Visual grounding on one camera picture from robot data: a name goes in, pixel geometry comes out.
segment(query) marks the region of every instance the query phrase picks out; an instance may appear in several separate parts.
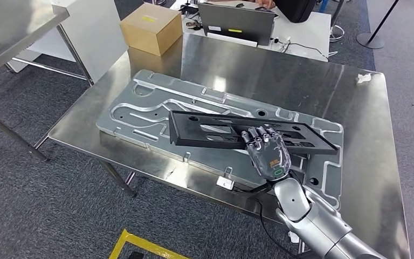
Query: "white desk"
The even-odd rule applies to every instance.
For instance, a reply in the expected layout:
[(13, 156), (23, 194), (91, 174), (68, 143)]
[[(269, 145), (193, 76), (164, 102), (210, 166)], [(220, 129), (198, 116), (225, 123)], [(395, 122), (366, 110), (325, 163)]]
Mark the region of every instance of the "white desk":
[[(180, 9), (180, 6), (185, 3), (186, 0), (177, 0), (170, 8), (178, 10)], [(259, 7), (257, 3), (246, 1), (214, 2), (214, 4), (228, 6), (236, 6), (239, 3), (244, 4), (244, 7), (242, 8), (255, 9), (256, 7)], [(278, 37), (280, 41), (284, 42), (288, 37), (290, 37), (292, 43), (299, 43), (304, 46), (314, 47), (320, 50), (326, 57), (328, 56), (331, 15), (312, 12), (307, 21), (303, 23), (292, 23), (277, 7), (273, 8), (272, 11), (279, 16), (279, 18), (274, 20), (272, 38)], [(195, 31), (188, 29), (186, 23), (189, 21), (191, 20), (187, 18), (182, 19), (183, 32), (205, 36), (204, 30)], [(282, 44), (280, 43), (271, 43), (268, 46), (258, 45), (258, 47), (273, 51), (282, 50)], [(316, 50), (307, 49), (297, 45), (290, 45), (286, 53), (300, 57), (327, 61), (326, 58), (321, 56)]]

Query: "gray table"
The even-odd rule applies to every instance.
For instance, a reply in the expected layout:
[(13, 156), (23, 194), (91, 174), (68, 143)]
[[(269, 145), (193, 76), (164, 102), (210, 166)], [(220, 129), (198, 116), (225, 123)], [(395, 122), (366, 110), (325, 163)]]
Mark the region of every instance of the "gray table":
[[(53, 28), (57, 28), (76, 60), (78, 58), (69, 38), (60, 25), (69, 17), (65, 8), (52, 6), (41, 0), (0, 0), (0, 67), (25, 50)], [(43, 136), (34, 146), (0, 121), (0, 129), (42, 160), (46, 156), (37, 150), (47, 138)]]
[[(49, 133), (59, 144), (256, 215), (255, 201), (215, 185), (218, 176), (101, 133), (95, 122), (141, 69), (339, 122), (344, 126), (341, 210), (354, 233), (388, 258), (410, 258), (385, 77), (195, 35), (163, 57), (130, 49)], [(358, 84), (358, 74), (371, 80)], [(114, 174), (123, 188), (124, 181)], [(275, 197), (264, 217), (277, 220)]]

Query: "gray carpet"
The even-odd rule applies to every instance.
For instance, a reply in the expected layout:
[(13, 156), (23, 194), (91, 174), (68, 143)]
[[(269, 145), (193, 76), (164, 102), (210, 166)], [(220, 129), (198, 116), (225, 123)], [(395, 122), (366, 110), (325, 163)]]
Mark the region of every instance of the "gray carpet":
[[(347, 35), (331, 46), (339, 51), (332, 60), (373, 69), (372, 53), (351, 40), (367, 21), (364, 3), (346, 4), (339, 24)], [(140, 3), (116, 4), (123, 18)], [(48, 56), (36, 61), (77, 69)], [(86, 89), (85, 81), (35, 67), (19, 74), (2, 67), (0, 119), (35, 143)], [(130, 199), (96, 160), (50, 141), (42, 152), (49, 162), (28, 155), (0, 132), (0, 258), (107, 258), (123, 228), (192, 258), (287, 258), (258, 219), (145, 178), (133, 181), (138, 196)], [(296, 250), (284, 228), (267, 225)], [(120, 258), (132, 251), (155, 257), (127, 244)]]
[[(373, 29), (392, 3), (392, 0), (368, 1)], [(374, 51), (375, 63), (387, 78), (404, 211), (414, 258), (414, 0), (399, 1), (378, 35), (384, 39), (385, 47)]]

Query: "robotic finger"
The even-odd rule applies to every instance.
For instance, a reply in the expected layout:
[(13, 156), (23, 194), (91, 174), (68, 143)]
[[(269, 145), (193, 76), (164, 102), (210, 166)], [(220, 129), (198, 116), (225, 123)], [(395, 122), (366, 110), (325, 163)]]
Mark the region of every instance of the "robotic finger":
[(288, 175), (291, 158), (279, 133), (272, 128), (250, 127), (241, 136), (261, 177), (276, 181)]

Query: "black plastic part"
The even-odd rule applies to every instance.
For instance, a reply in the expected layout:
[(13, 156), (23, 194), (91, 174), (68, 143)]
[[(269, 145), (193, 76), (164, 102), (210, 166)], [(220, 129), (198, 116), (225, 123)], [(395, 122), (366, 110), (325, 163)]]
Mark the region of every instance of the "black plastic part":
[(182, 111), (169, 114), (170, 142), (176, 146), (245, 149), (241, 132), (259, 126), (279, 132), (291, 154), (337, 154), (337, 147), (300, 122)]

